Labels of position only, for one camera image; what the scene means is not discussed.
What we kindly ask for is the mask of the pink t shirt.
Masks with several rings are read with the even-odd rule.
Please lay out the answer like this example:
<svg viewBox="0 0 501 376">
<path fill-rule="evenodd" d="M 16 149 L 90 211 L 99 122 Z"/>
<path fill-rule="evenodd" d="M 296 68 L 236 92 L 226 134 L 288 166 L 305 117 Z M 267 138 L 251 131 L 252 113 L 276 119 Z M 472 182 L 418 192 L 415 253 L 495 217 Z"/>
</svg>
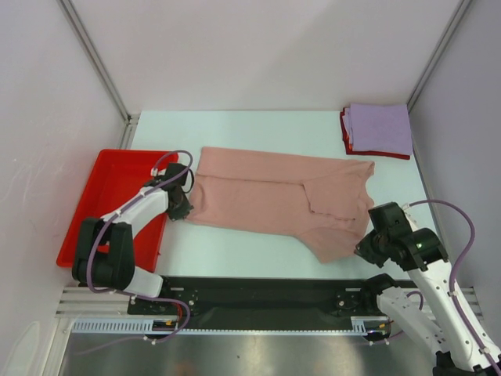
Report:
<svg viewBox="0 0 501 376">
<path fill-rule="evenodd" d="M 351 256 L 365 236 L 373 161 L 206 146 L 191 223 L 294 237 L 321 262 Z"/>
</svg>

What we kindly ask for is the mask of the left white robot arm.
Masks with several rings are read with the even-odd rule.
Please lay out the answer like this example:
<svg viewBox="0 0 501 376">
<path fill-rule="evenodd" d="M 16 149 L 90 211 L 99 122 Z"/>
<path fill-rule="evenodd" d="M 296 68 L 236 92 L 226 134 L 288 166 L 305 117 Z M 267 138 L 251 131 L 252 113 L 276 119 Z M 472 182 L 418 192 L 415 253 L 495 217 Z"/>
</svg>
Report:
<svg viewBox="0 0 501 376">
<path fill-rule="evenodd" d="M 145 298 L 155 313 L 171 308 L 172 294 L 164 278 L 136 265 L 134 239 L 157 216 L 185 219 L 193 210 L 180 186 L 167 190 L 143 187 L 125 204 L 99 218 L 86 218 L 80 227 L 72 266 L 74 280 L 94 292 L 122 291 Z"/>
</svg>

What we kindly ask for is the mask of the red plastic bin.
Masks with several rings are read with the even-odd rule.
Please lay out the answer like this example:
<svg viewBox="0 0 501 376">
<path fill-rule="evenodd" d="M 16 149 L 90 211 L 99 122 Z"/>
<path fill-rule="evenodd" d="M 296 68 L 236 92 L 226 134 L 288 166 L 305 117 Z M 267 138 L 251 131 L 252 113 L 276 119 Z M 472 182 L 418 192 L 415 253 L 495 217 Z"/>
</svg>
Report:
<svg viewBox="0 0 501 376">
<path fill-rule="evenodd" d="M 56 264 L 70 268 L 74 262 L 81 222 L 100 217 L 133 198 L 150 180 L 150 170 L 165 154 L 152 150 L 101 150 L 92 168 Z M 156 269 L 167 216 L 158 215 L 134 238 L 135 264 L 149 272 Z"/>
</svg>

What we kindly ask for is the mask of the aluminium frame rail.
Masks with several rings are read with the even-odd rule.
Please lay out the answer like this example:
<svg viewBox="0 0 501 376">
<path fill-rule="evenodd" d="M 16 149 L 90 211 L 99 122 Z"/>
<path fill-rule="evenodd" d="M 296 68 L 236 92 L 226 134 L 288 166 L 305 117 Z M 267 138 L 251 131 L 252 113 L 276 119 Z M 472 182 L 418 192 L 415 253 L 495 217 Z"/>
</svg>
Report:
<svg viewBox="0 0 501 376">
<path fill-rule="evenodd" d="M 56 317 L 116 318 L 126 316 L 128 297 L 116 293 L 96 294 L 86 287 L 65 287 Z"/>
</svg>

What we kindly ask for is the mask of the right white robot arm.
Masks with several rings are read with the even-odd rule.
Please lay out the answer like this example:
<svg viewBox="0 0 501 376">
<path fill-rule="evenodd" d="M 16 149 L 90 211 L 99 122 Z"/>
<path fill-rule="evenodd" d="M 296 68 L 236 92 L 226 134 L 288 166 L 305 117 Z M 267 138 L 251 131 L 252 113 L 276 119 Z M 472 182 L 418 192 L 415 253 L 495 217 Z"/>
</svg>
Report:
<svg viewBox="0 0 501 376">
<path fill-rule="evenodd" d="M 369 279 L 361 304 L 370 314 L 384 313 L 435 361 L 435 375 L 498 375 L 500 348 L 487 335 L 452 276 L 441 241 L 429 229 L 380 226 L 367 234 L 355 253 L 382 266 L 395 262 L 409 275 L 428 304 L 429 318 L 415 307 L 387 274 Z"/>
</svg>

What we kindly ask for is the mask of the folded lilac t shirt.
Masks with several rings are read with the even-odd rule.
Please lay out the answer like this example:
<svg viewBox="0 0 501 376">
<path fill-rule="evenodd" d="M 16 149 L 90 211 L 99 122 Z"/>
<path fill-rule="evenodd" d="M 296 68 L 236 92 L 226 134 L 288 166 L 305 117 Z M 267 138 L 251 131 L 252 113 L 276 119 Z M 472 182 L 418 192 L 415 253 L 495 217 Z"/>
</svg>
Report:
<svg viewBox="0 0 501 376">
<path fill-rule="evenodd" d="M 405 104 L 352 103 L 348 109 L 349 136 L 353 151 L 411 156 L 413 142 Z"/>
</svg>

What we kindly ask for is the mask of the folded red t shirt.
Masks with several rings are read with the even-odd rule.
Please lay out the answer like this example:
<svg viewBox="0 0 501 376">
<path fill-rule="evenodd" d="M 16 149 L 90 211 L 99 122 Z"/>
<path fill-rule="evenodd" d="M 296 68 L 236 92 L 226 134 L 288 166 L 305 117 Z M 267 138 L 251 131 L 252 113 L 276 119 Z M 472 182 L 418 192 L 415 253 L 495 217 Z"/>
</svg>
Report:
<svg viewBox="0 0 501 376">
<path fill-rule="evenodd" d="M 405 155 L 405 154 L 387 153 L 387 152 L 380 152 L 380 151 L 375 151 L 375 150 L 354 151 L 352 149 L 352 152 L 348 154 L 346 151 L 346 148 L 345 148 L 345 152 L 347 155 L 371 156 L 371 157 L 390 157 L 390 158 L 404 160 L 404 161 L 409 161 L 411 158 L 409 155 Z"/>
</svg>

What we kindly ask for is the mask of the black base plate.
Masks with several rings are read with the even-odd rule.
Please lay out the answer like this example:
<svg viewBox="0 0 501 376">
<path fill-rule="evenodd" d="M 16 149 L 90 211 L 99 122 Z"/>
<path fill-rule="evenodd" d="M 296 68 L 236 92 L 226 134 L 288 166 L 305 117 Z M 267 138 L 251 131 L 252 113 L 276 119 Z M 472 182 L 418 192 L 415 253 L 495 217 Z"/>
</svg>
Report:
<svg viewBox="0 0 501 376">
<path fill-rule="evenodd" d="M 132 316 L 173 316 L 181 304 L 187 328 L 347 329 L 355 317 L 387 320 L 368 280 L 167 277 L 161 302 L 137 299 Z"/>
</svg>

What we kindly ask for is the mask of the folded orange t shirt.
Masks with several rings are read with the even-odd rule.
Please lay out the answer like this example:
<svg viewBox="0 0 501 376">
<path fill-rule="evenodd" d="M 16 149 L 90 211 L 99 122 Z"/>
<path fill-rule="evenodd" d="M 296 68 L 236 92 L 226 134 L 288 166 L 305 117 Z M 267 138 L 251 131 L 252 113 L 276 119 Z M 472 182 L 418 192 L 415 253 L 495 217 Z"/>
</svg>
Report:
<svg viewBox="0 0 501 376">
<path fill-rule="evenodd" d="M 351 126 L 351 116 L 350 116 L 350 111 L 348 107 L 345 107 L 341 111 L 341 127 L 342 127 L 342 134 L 343 134 L 343 140 L 344 140 L 344 145 L 346 148 L 347 153 L 352 152 L 352 126 Z"/>
</svg>

